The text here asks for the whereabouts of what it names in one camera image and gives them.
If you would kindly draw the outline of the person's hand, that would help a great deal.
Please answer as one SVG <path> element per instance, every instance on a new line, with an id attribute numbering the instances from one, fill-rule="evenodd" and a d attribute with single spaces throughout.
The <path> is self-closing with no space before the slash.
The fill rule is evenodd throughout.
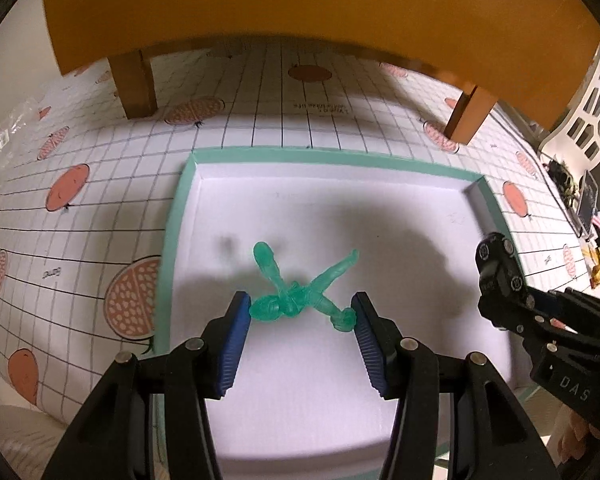
<path id="1" fill-rule="evenodd" d="M 559 479 L 600 479 L 600 430 L 567 405 L 559 409 L 546 446 Z"/>

